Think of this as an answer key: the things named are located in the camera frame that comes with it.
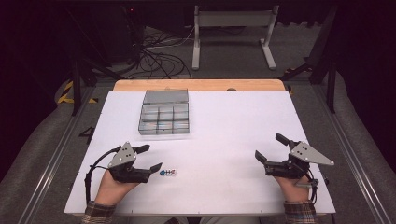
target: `metal rail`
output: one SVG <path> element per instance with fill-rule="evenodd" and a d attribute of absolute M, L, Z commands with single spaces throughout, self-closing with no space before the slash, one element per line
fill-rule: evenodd
<path fill-rule="evenodd" d="M 46 170 L 44 171 L 43 175 L 40 177 L 40 180 L 35 188 L 35 192 L 32 194 L 32 197 L 29 203 L 26 205 L 21 218 L 19 220 L 19 224 L 27 224 L 32 223 L 33 219 L 35 218 L 35 214 L 38 211 L 40 204 L 43 202 L 43 199 L 50 187 L 53 177 L 55 177 L 56 171 L 61 164 L 62 158 L 64 157 L 65 149 L 67 148 L 67 144 L 69 143 L 70 136 L 72 132 L 75 130 L 78 120 L 81 114 L 84 111 L 84 108 L 92 96 L 93 88 L 87 87 L 87 90 L 84 91 L 81 108 L 77 112 L 74 117 L 71 117 L 66 129 L 64 130 L 64 134 L 58 146 L 55 148 L 53 155 L 47 165 Z"/>
<path fill-rule="evenodd" d="M 326 97 L 324 90 L 317 85 L 312 86 L 316 96 L 319 98 L 320 103 L 323 106 L 324 111 L 326 112 L 327 117 L 332 123 L 335 133 L 337 134 L 338 141 L 341 145 L 341 150 L 346 158 L 346 161 L 351 169 L 353 175 L 355 176 L 356 181 L 358 182 L 359 187 L 361 188 L 361 192 L 368 203 L 370 210 L 372 211 L 376 223 L 386 223 L 391 224 L 392 221 L 389 218 L 387 211 L 384 206 L 380 202 L 375 189 L 370 181 L 370 178 L 365 173 L 361 163 L 355 154 L 353 146 L 349 143 L 347 139 L 347 135 L 341 127 L 341 124 L 337 118 L 337 116 L 331 113 L 329 107 L 326 104 Z"/>

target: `yellow tape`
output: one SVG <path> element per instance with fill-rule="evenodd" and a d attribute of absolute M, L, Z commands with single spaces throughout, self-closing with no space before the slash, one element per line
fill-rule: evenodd
<path fill-rule="evenodd" d="M 73 104 L 74 103 L 74 99 L 69 99 L 67 98 L 67 94 L 69 93 L 70 89 L 72 89 L 73 87 L 73 81 L 69 80 L 69 82 L 66 84 L 66 86 L 64 87 L 64 91 L 62 92 L 61 97 L 58 100 L 58 104 L 60 103 L 68 103 L 68 104 Z M 90 101 L 88 103 L 90 104 L 96 104 L 99 102 L 98 98 L 91 98 Z"/>

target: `hand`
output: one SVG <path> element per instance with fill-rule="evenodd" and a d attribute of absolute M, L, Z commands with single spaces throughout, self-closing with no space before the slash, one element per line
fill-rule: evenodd
<path fill-rule="evenodd" d="M 121 183 L 115 181 L 111 173 L 106 170 L 103 174 L 95 202 L 103 205 L 116 205 L 137 185 L 139 183 Z"/>
<path fill-rule="evenodd" d="M 308 178 L 303 176 L 298 179 L 287 179 L 284 177 L 274 176 L 276 182 L 282 189 L 285 200 L 289 203 L 306 202 L 309 197 L 309 188 L 301 188 L 295 186 L 297 182 L 308 183 Z"/>

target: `white table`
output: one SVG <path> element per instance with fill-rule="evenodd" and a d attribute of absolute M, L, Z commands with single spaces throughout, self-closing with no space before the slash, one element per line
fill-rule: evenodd
<path fill-rule="evenodd" d="M 110 92 L 91 144 L 65 207 L 68 214 L 84 213 L 85 174 L 90 165 L 111 148 L 126 141 L 151 145 L 139 154 L 135 168 L 176 169 L 175 176 L 151 175 L 119 204 L 122 216 L 264 216 L 284 213 L 283 195 L 255 157 L 283 161 L 289 149 L 275 140 L 282 133 L 308 142 L 287 91 L 190 91 L 191 132 L 180 135 L 140 135 L 137 127 L 144 91 Z M 112 156 L 99 165 L 107 166 Z M 319 168 L 318 213 L 335 213 Z M 92 199 L 103 170 L 92 176 Z"/>

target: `plaid sleeve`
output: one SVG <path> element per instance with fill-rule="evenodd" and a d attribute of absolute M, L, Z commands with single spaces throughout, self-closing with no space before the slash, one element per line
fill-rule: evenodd
<path fill-rule="evenodd" d="M 99 203 L 89 202 L 85 209 L 85 215 L 82 217 L 81 224 L 111 223 L 116 205 L 102 205 Z"/>
<path fill-rule="evenodd" d="M 318 223 L 317 212 L 311 201 L 301 203 L 285 202 L 286 223 Z"/>

